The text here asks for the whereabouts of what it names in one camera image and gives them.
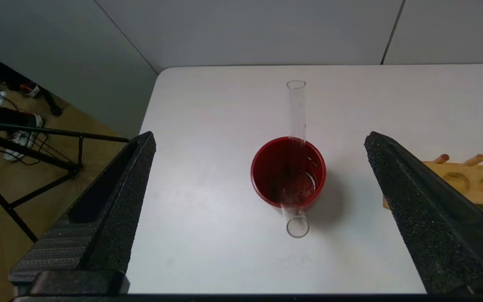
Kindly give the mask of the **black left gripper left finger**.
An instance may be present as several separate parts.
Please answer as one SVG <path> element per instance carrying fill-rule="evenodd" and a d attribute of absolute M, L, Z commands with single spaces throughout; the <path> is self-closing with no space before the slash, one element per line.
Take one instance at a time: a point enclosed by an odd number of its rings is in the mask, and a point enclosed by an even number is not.
<path fill-rule="evenodd" d="M 155 153 L 150 131 L 123 147 L 9 272 L 15 294 L 49 270 L 127 271 Z"/>

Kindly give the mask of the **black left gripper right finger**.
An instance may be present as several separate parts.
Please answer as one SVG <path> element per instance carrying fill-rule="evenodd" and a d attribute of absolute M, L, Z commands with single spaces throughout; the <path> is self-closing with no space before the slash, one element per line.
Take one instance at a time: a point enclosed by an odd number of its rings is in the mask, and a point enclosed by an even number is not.
<path fill-rule="evenodd" d="M 428 294 L 483 294 L 483 211 L 389 136 L 368 161 Z"/>

